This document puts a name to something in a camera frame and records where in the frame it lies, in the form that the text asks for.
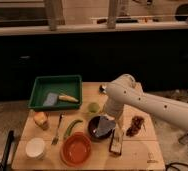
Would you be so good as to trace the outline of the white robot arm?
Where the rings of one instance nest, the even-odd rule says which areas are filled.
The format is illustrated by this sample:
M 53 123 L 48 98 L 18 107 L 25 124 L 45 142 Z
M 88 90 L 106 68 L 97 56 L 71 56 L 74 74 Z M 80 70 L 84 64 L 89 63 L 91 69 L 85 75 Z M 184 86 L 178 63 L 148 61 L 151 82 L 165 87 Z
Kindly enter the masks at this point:
M 132 106 L 188 133 L 188 103 L 138 91 L 136 85 L 136 80 L 130 74 L 123 74 L 108 82 L 103 111 L 119 120 L 124 106 Z

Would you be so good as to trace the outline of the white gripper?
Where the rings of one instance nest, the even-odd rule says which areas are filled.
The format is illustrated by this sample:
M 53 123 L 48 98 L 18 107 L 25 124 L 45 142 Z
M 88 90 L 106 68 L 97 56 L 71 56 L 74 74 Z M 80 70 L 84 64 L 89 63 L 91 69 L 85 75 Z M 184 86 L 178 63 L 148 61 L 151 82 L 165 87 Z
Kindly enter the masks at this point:
M 121 156 L 122 154 L 122 144 L 123 144 L 123 136 L 124 136 L 124 130 L 123 130 L 123 117 L 120 116 L 119 118 L 115 119 L 115 130 L 112 132 L 111 141 L 109 145 L 109 152 Z M 115 145 L 114 138 L 117 138 L 117 147 Z

